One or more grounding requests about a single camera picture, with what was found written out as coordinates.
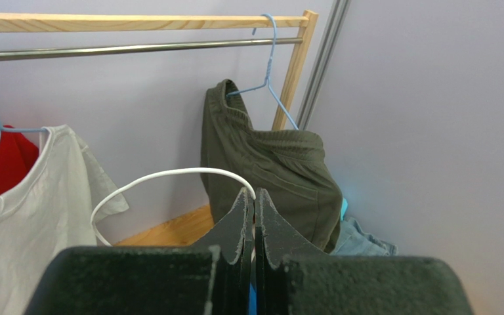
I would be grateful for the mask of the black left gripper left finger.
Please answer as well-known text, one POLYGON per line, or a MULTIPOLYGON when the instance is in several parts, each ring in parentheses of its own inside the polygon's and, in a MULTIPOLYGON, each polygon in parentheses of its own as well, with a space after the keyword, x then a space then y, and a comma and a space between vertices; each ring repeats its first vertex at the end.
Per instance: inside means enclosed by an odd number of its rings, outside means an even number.
POLYGON ((247 314, 253 200, 186 247, 71 247, 46 268, 26 314, 247 314))

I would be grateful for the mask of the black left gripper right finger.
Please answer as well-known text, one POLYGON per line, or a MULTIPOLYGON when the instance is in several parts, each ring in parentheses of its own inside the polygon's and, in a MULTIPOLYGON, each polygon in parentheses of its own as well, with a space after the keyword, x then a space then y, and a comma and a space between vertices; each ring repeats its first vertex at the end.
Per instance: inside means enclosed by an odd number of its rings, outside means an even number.
POLYGON ((472 314, 456 273, 432 257, 336 257, 255 200, 259 314, 472 314))

